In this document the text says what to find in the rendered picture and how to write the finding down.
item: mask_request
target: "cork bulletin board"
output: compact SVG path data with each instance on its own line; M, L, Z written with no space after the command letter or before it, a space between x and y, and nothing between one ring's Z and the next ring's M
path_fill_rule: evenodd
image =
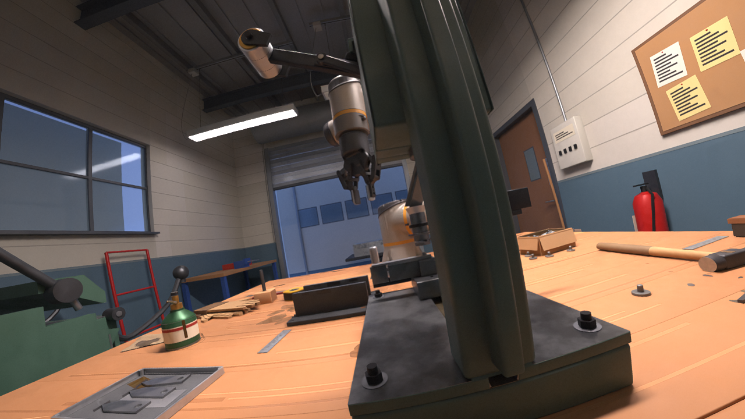
M745 107L745 0L702 0L632 51L661 135Z

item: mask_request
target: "metal ruler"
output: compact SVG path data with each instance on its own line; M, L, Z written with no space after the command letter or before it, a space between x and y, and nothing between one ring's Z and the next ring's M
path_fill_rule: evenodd
M290 330L292 330L292 329L287 329L287 330L283 330L283 331L279 332L279 334L277 336L275 336L274 339L271 340L271 342L267 343L267 346L263 347L259 351L259 353L267 353L270 350L272 350L272 348L274 347L274 345L278 344L279 341L281 341L282 338L284 338L290 332Z
M695 245L690 245L687 248L683 248L683 250L692 251L693 249L698 249L698 248L700 248L702 246L710 245L711 243L718 242L719 240L726 239L726 238L727 238L727 236L716 236L716 237L712 237L712 238L710 238L708 240L704 240L701 243L696 243Z

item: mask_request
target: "metal tray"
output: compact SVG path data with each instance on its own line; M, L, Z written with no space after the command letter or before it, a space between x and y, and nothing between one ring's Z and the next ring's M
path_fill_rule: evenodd
M130 391L134 389L130 384L143 377L154 379L184 374L189 374L189 377L183 383L171 385L176 389L162 399L132 399L129 395ZM143 368L62 410L52 416L52 419L170 418L223 374L225 374L225 370L222 367ZM150 404L135 414L104 413L101 409L101 405L119 400L141 400L150 402Z

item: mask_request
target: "wooden hammer handle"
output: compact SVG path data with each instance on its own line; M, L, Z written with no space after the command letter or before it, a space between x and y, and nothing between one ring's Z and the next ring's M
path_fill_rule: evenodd
M621 243L598 243L602 251L639 254L643 256L670 257L673 259L698 260L708 256L707 252L686 251L683 249L658 248L656 246L623 245Z

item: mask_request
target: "red fire extinguisher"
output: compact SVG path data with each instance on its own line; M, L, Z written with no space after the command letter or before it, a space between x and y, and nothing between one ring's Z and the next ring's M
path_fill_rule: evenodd
M670 231L662 198L657 192L650 192L647 188L648 184L633 186L634 188L641 186L641 193L634 197L633 204L636 229L639 231Z

